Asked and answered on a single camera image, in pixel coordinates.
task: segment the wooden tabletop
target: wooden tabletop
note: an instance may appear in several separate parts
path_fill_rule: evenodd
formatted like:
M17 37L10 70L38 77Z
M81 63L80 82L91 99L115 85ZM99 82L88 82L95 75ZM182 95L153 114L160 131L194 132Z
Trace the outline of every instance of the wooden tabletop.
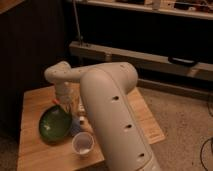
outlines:
M78 91L77 84L72 84L72 88ZM53 105L54 98L53 86L27 91L24 94L18 171L72 171L104 160L96 140L95 148L87 158L80 158L72 151L72 137L55 145L46 144L41 140L38 132L39 120L43 112ZM165 139L137 88L128 94L128 100L149 143Z

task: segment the paper cup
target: paper cup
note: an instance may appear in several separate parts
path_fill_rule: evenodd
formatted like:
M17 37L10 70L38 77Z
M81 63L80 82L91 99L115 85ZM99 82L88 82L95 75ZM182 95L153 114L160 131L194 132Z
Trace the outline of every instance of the paper cup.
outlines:
M93 136L88 132L80 132L73 137L73 151L81 157L88 156L94 147Z

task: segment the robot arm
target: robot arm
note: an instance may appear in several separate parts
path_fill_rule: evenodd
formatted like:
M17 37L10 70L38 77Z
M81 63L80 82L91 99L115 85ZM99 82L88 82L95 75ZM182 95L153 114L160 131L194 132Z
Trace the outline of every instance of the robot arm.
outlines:
M45 77L55 85L56 96L67 102L65 82L80 82L88 120L111 171L160 171L126 97L138 79L132 65L104 63L71 69L61 62L48 68Z

